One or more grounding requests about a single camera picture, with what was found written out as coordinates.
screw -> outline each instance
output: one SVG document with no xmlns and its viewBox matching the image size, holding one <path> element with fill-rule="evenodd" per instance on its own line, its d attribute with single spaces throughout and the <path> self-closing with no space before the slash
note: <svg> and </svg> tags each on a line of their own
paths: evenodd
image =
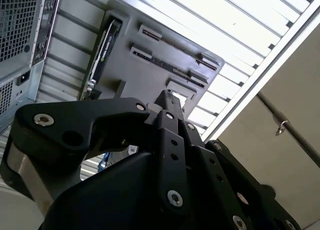
<svg viewBox="0 0 320 230">
<path fill-rule="evenodd" d="M 233 216 L 232 219 L 238 230 L 247 230 L 245 222 L 240 217 Z"/>
<path fill-rule="evenodd" d="M 136 104 L 136 107 L 141 111 L 144 111 L 146 109 L 142 104 L 139 103 Z"/>
<path fill-rule="evenodd" d="M 187 126 L 188 126 L 191 130 L 195 130 L 195 126 L 193 126 L 191 123 L 188 123 Z"/>
<path fill-rule="evenodd" d="M 166 116 L 167 116 L 168 118 L 170 118 L 170 119 L 174 119 L 174 116 L 172 116 L 172 114 L 170 114 L 170 113 L 166 113 Z"/>
<path fill-rule="evenodd" d="M 33 120 L 35 124 L 39 126 L 51 126 L 55 122 L 55 120 L 51 116 L 42 113 L 34 116 Z"/>
<path fill-rule="evenodd" d="M 94 88 L 96 85 L 93 82 L 89 82 L 88 86 L 91 87 L 91 88 Z"/>
<path fill-rule="evenodd" d="M 295 226 L 289 220 L 285 220 L 285 221 L 292 230 L 296 230 Z"/>
<path fill-rule="evenodd" d="M 222 150 L 222 147 L 218 143 L 215 143 L 214 146 L 216 147 L 216 149 Z"/>
<path fill-rule="evenodd" d="M 175 207 L 182 207 L 182 205 L 184 203 L 181 195 L 178 192 L 176 192 L 175 190 L 168 191 L 167 198 L 168 198 L 168 201 L 170 202 L 170 204 Z"/>
</svg>

